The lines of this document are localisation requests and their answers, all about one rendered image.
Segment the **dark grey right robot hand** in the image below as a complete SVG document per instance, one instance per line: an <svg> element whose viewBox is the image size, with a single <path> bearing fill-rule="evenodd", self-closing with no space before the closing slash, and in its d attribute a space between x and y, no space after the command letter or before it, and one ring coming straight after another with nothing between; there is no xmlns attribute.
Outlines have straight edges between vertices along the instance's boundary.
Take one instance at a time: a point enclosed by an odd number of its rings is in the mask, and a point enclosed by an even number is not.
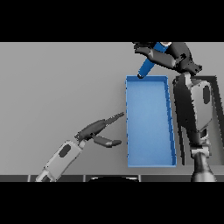
<svg viewBox="0 0 224 224"><path fill-rule="evenodd" d="M134 51L146 57L137 73L139 79L144 78L155 65L179 74L188 72L191 76L202 70L202 65L193 61L185 42L134 42Z"/></svg>

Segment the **dark grey bin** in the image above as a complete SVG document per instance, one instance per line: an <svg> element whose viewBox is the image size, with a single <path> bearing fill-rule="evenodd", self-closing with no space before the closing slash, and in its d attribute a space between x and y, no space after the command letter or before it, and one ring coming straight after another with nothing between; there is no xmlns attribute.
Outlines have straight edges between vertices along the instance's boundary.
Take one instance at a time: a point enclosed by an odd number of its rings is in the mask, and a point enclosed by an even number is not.
<svg viewBox="0 0 224 224"><path fill-rule="evenodd" d="M212 165L224 165L224 114L217 79L215 76L198 76L193 78L207 81L211 85L213 117L212 121L208 124L208 134L211 143L211 155L209 157ZM181 161L182 165L186 165L191 157L190 146L186 129L179 124L178 115L177 124Z"/></svg>

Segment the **blue bin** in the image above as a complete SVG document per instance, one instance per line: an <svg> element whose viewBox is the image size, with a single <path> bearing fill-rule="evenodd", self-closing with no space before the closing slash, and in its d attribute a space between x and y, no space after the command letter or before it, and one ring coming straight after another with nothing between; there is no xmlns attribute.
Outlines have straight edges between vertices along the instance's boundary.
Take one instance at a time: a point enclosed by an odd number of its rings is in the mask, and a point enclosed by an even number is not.
<svg viewBox="0 0 224 224"><path fill-rule="evenodd" d="M127 76L128 167L175 167L177 156L168 77Z"/></svg>

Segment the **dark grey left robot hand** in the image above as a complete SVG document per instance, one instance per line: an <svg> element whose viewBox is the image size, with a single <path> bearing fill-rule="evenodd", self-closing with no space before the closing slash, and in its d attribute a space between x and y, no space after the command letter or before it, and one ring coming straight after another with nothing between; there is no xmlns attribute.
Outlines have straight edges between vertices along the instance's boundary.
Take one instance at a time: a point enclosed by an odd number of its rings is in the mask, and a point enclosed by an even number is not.
<svg viewBox="0 0 224 224"><path fill-rule="evenodd" d="M124 116L123 112L117 115L113 115L109 119L101 119L96 122L93 122L81 131L79 131L74 136L74 138L79 143L81 143L83 140L88 141L90 139L93 139L95 144L99 144L100 146L106 148L112 148L113 146L117 146L122 143L121 140L111 140L106 137L99 136L99 133L122 116Z"/></svg>

